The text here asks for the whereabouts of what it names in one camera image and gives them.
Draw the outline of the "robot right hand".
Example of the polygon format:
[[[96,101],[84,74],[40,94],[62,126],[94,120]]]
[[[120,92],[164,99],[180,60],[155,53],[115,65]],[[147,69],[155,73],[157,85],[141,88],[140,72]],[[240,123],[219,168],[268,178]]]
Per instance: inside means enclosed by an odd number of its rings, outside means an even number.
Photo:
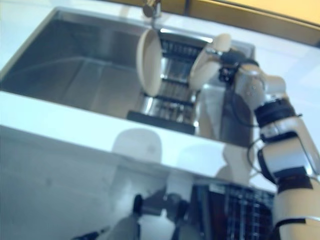
[[[234,82],[236,73],[242,65],[251,64],[257,67],[260,66],[257,61],[246,57],[239,50],[230,49],[228,52],[222,52],[213,48],[206,48],[205,52],[218,58],[218,79],[229,85]]]

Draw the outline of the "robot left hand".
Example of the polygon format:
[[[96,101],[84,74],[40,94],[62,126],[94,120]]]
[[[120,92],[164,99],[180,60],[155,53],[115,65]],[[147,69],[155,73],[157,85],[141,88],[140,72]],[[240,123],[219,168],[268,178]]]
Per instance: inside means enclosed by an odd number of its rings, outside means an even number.
[[[72,240],[96,240],[101,235],[105,234],[110,230],[110,226],[105,226],[99,230],[91,231],[88,233],[85,233],[83,235],[75,236],[72,238]]]

